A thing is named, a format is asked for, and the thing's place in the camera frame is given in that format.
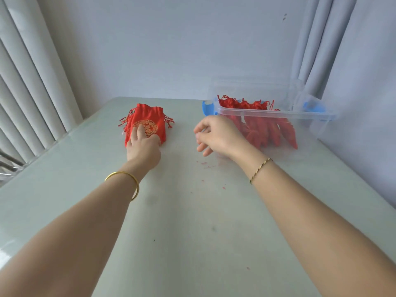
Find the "forearm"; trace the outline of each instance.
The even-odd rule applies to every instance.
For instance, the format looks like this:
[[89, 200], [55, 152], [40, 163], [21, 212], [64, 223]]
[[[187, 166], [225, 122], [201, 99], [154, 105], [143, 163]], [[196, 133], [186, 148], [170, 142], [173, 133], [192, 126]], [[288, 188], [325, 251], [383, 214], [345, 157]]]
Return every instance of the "forearm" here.
[[[235, 161], [250, 178], [267, 158], [248, 147]], [[324, 296], [395, 294], [394, 263], [274, 162], [262, 167], [253, 185]]]
[[[121, 170], [140, 181], [144, 164]], [[135, 181], [116, 174], [36, 234], [0, 272], [1, 296], [90, 296], [120, 232]]]

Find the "white curtain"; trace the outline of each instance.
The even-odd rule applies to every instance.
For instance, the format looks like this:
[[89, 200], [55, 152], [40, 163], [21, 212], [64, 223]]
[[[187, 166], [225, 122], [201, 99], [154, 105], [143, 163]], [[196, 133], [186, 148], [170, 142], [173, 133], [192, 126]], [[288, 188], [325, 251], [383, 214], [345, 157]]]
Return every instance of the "white curtain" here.
[[396, 0], [329, 4], [309, 0], [292, 76], [339, 110], [321, 140], [396, 207]]
[[82, 116], [36, 0], [0, 0], [0, 149], [29, 161]]

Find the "person's right arm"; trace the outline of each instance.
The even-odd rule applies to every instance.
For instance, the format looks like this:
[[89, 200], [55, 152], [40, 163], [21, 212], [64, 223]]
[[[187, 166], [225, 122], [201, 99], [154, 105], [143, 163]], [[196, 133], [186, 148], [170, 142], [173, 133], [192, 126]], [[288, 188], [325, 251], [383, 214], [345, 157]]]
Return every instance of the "person's right arm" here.
[[[228, 156], [249, 179], [268, 158], [225, 117], [208, 116], [194, 132], [198, 151]], [[273, 161], [263, 165], [252, 184], [323, 296], [396, 296], [396, 265]]]

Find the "gold bracelet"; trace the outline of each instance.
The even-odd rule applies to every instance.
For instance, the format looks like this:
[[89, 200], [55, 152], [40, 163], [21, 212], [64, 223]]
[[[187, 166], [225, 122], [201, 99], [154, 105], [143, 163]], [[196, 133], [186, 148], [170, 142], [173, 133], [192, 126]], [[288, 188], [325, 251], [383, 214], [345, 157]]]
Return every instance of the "gold bracelet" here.
[[257, 173], [260, 171], [260, 169], [263, 167], [263, 165], [265, 165], [268, 161], [270, 161], [270, 160], [272, 160], [272, 158], [267, 158], [267, 160], [265, 161], [265, 162], [263, 162], [262, 164], [261, 164], [261, 166], [257, 169], [257, 171], [256, 171], [256, 173], [252, 176], [252, 178], [250, 179], [250, 184], [251, 184], [251, 182], [253, 181], [253, 179], [254, 179], [254, 177], [257, 175]]
[[105, 181], [106, 181], [107, 179], [109, 179], [110, 177], [112, 177], [113, 175], [116, 175], [116, 174], [126, 174], [126, 175], [129, 175], [130, 177], [133, 178], [133, 180], [136, 182], [137, 188], [136, 188], [136, 194], [132, 197], [131, 201], [132, 201], [133, 199], [135, 199], [135, 198], [137, 197], [137, 195], [139, 194], [139, 181], [137, 181], [136, 177], [133, 176], [132, 174], [129, 174], [128, 172], [116, 171], [116, 172], [111, 173], [109, 176], [107, 176], [106, 179], [105, 179]]

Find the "person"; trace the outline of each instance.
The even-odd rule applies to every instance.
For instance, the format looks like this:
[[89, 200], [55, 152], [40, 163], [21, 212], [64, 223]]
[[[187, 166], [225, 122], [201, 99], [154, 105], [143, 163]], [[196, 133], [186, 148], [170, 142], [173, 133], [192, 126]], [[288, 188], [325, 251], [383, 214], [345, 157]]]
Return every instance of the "person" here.
[[[228, 156], [248, 179], [257, 172], [251, 183], [323, 296], [396, 296], [396, 265], [359, 230], [267, 160], [231, 120], [208, 116], [194, 132], [203, 156], [213, 151]], [[159, 146], [158, 136], [147, 138], [142, 126], [134, 128], [127, 162], [120, 171], [140, 182], [159, 163]], [[45, 226], [0, 270], [0, 296], [90, 296], [136, 188], [130, 175], [114, 174]]]

